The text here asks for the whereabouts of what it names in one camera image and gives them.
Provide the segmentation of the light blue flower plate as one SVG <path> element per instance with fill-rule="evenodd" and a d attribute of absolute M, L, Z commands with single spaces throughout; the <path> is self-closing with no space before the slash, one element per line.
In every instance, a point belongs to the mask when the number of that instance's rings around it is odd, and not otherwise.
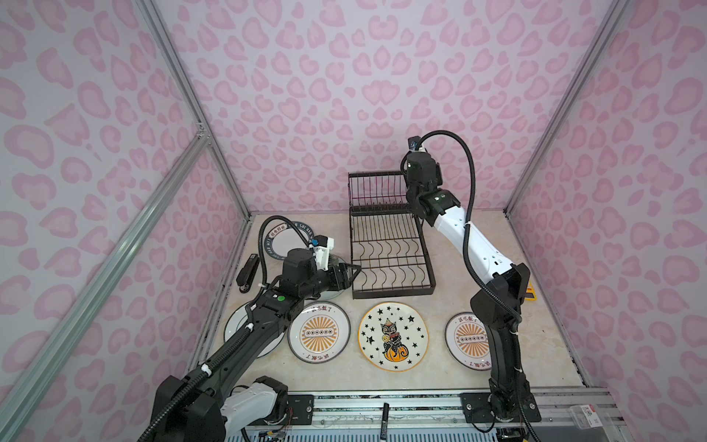
<path fill-rule="evenodd" d="M 332 255 L 330 258 L 330 265 L 336 265 L 337 263 L 341 263 L 341 262 L 346 263 L 346 261 L 344 261 L 344 259 L 342 259 L 341 257 L 336 256 L 336 255 Z M 338 296 L 340 296 L 344 291 L 340 291 L 340 292 L 331 292 L 331 291 L 321 292 L 320 291 L 319 300 L 320 301 L 331 301 L 335 298 L 338 298 Z"/>

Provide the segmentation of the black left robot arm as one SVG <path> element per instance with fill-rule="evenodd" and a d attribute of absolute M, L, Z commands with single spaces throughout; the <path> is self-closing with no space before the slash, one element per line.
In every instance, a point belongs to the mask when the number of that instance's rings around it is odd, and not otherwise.
<path fill-rule="evenodd" d="M 183 378 L 169 376 L 156 399 L 142 441 L 224 441 L 230 431 L 253 423 L 288 425 L 288 388 L 264 376 L 236 392 L 238 381 L 258 355 L 284 335 L 308 300 L 353 285 L 361 268 L 343 260 L 329 262 L 333 241 L 303 238 L 289 250 L 282 271 L 264 279 L 261 291 L 246 304 L 246 320 L 201 366 Z"/>

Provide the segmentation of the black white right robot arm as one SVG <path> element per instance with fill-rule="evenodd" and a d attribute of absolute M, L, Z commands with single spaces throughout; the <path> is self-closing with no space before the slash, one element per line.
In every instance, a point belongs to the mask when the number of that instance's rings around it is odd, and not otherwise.
<path fill-rule="evenodd" d="M 426 150 L 435 136 L 456 141 L 469 166 L 469 201 L 462 204 L 443 187 L 441 165 Z M 523 368 L 519 326 L 530 269 L 515 264 L 493 246 L 473 224 L 476 173 L 471 149 L 461 136 L 449 130 L 434 130 L 408 139 L 408 152 L 401 161 L 406 200 L 412 213 L 441 233 L 460 253 L 469 276 L 479 291 L 471 298 L 471 310 L 481 321 L 490 346 L 490 397 L 492 421 L 518 421 L 533 433 L 539 423 L 537 402 Z"/>

